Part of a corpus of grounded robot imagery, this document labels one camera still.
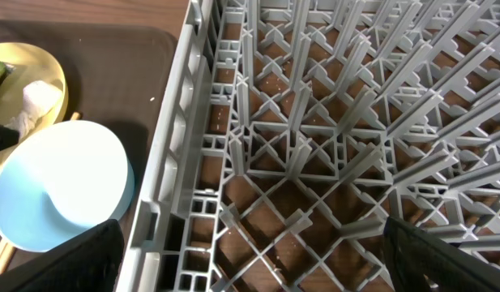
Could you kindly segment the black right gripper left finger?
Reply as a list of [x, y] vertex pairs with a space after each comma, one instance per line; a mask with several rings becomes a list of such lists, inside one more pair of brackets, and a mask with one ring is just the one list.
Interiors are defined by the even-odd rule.
[[123, 258], [121, 226], [108, 219], [0, 275], [0, 292], [111, 292]]

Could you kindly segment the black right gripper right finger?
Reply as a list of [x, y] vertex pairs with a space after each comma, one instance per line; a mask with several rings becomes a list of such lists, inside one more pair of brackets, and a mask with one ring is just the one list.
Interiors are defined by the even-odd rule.
[[385, 264], [396, 291], [500, 291], [500, 269], [396, 217], [383, 230]]

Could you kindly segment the white tissue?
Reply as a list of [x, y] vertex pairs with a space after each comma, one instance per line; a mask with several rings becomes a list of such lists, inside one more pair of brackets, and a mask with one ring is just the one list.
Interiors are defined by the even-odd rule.
[[23, 106], [19, 114], [6, 127], [19, 132], [22, 140], [34, 129], [37, 121], [44, 117], [60, 100], [62, 91], [52, 84], [36, 80], [23, 89]]

